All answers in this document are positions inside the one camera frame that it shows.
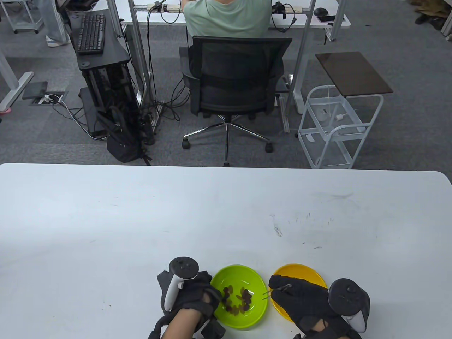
green t-shirt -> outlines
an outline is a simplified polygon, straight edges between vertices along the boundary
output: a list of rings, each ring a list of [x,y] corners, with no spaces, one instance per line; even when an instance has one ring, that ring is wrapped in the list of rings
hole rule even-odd
[[[184,7],[191,36],[262,38],[272,15],[272,0],[190,1]]]

brown tabletop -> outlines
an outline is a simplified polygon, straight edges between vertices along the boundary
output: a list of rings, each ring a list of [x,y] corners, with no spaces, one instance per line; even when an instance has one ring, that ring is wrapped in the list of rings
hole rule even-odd
[[[315,56],[344,97],[393,92],[360,52],[324,53]]]

chair base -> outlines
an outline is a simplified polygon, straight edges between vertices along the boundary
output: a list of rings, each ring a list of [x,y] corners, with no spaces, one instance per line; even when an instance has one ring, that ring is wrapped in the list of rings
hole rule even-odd
[[[190,142],[188,141],[188,137],[192,137],[192,136],[195,136],[195,135],[203,134],[203,133],[212,131],[212,130],[218,128],[218,127],[226,127],[226,155],[225,155],[225,163],[224,163],[223,167],[230,167],[231,165],[229,164],[229,161],[228,161],[228,155],[229,155],[229,130],[230,130],[231,127],[234,127],[234,128],[237,128],[237,129],[239,129],[239,130],[241,130],[243,132],[246,132],[246,133],[248,133],[248,134],[250,134],[250,135],[252,135],[252,136],[254,136],[254,137],[256,137],[256,138],[258,138],[260,140],[262,140],[262,141],[265,141],[266,142],[266,144],[265,144],[265,152],[267,152],[267,153],[272,153],[273,152],[273,144],[270,141],[270,139],[268,139],[268,138],[266,138],[266,137],[264,137],[264,136],[262,136],[262,135],[260,135],[260,134],[258,134],[256,132],[253,132],[252,130],[247,129],[247,128],[243,127],[242,125],[234,123],[235,120],[237,120],[238,118],[242,117],[241,115],[235,116],[233,119],[230,120],[230,122],[225,121],[225,118],[222,117],[221,115],[217,115],[217,116],[222,120],[222,122],[219,122],[219,123],[216,123],[215,125],[211,125],[211,126],[202,128],[202,129],[200,129],[198,131],[195,131],[195,132],[192,132],[190,134],[184,135],[184,138],[182,140],[182,148],[185,149],[185,150],[190,149]]]

orange plate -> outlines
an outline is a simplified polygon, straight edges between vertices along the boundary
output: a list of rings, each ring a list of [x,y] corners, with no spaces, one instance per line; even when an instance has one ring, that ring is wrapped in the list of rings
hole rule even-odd
[[[322,277],[314,271],[312,268],[307,267],[305,265],[301,264],[289,264],[282,266],[276,270],[274,275],[282,275],[283,277],[291,277],[291,278],[299,278],[299,279],[305,279],[306,281],[309,281],[313,284],[317,284],[323,287],[326,287],[325,281],[322,279]],[[276,310],[279,312],[280,315],[282,315],[287,320],[290,320],[289,315],[287,312],[275,301],[272,299],[272,304],[275,306]]]

smartphone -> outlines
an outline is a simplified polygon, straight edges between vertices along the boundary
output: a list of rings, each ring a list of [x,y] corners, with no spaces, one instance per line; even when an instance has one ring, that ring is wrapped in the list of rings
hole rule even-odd
[[[335,15],[323,15],[323,16],[318,16],[317,19],[320,22],[334,22],[334,19],[336,19],[336,16]]]

